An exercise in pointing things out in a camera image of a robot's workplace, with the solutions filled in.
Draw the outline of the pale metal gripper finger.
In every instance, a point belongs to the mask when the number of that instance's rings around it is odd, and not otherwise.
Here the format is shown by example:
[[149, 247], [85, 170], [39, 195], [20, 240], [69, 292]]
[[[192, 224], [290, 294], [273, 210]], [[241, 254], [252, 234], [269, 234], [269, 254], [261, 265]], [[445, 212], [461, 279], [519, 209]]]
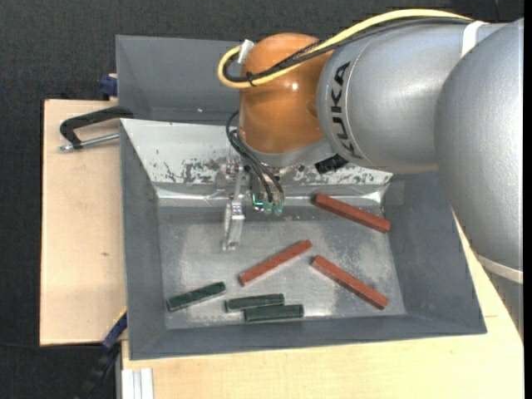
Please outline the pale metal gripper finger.
[[230, 248], [232, 247], [231, 235], [232, 235], [232, 204], [228, 203], [225, 206], [225, 211], [224, 211], [224, 234], [221, 239], [221, 249], [223, 251], [229, 251]]
[[235, 249], [241, 240], [244, 227], [245, 214], [244, 207], [241, 203], [231, 204], [230, 218], [230, 248]]

